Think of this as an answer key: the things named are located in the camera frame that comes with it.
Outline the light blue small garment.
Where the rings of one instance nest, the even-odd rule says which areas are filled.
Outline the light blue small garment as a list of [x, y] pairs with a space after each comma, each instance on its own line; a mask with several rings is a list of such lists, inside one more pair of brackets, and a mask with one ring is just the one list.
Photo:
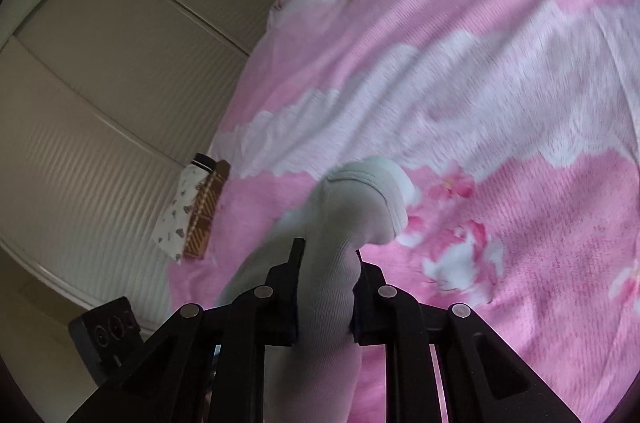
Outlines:
[[418, 198], [408, 175], [388, 158], [335, 167], [302, 206], [272, 226], [224, 287], [219, 306], [263, 284], [269, 269], [288, 259], [293, 240], [305, 240], [297, 285], [299, 340], [266, 351], [266, 421], [347, 421], [362, 361], [349, 331], [352, 290], [361, 273], [357, 253], [396, 239]]

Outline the pink floral bed sheet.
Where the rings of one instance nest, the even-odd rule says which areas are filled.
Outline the pink floral bed sheet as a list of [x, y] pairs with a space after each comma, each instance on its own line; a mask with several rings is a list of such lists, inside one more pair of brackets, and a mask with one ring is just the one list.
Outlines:
[[213, 304], [335, 166], [420, 191], [363, 255], [470, 304], [584, 422], [639, 370], [639, 0], [277, 0], [209, 150], [229, 162], [175, 305]]

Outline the cream wardrobe doors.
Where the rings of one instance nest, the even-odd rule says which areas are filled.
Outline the cream wardrobe doors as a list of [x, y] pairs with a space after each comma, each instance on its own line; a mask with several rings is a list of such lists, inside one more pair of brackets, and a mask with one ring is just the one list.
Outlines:
[[1, 245], [92, 308], [169, 315], [157, 218], [275, 0], [40, 0], [1, 49]]

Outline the white patterned folded cloth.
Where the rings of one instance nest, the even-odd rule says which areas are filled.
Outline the white patterned folded cloth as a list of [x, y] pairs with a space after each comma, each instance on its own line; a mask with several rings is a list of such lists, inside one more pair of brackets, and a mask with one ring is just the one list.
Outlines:
[[208, 155], [195, 154], [180, 172], [176, 190], [153, 228], [152, 242], [175, 263], [180, 263], [186, 248], [186, 235], [198, 190], [212, 175], [215, 166], [216, 162]]

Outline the brown patterned folded cloth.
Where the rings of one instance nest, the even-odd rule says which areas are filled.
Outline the brown patterned folded cloth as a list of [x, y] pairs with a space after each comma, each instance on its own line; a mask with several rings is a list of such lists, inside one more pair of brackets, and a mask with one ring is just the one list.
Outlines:
[[202, 259], [205, 255], [218, 200], [229, 178], [230, 169], [227, 161], [217, 161], [213, 172], [195, 187], [196, 195], [189, 212], [188, 230], [183, 247], [183, 255], [187, 258]]

